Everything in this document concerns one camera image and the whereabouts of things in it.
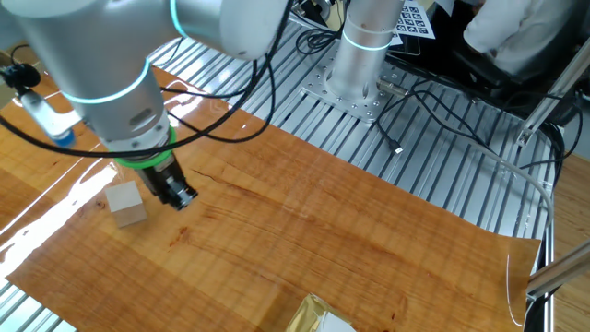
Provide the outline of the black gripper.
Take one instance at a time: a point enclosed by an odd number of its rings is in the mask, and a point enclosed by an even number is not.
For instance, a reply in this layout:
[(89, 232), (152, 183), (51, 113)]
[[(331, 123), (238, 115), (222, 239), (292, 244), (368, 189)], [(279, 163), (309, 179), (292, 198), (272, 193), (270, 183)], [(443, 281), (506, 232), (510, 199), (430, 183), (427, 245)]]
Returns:
[(137, 173), (161, 204), (168, 204), (177, 211), (187, 208), (198, 196), (197, 191), (187, 183), (176, 160), (140, 169)]

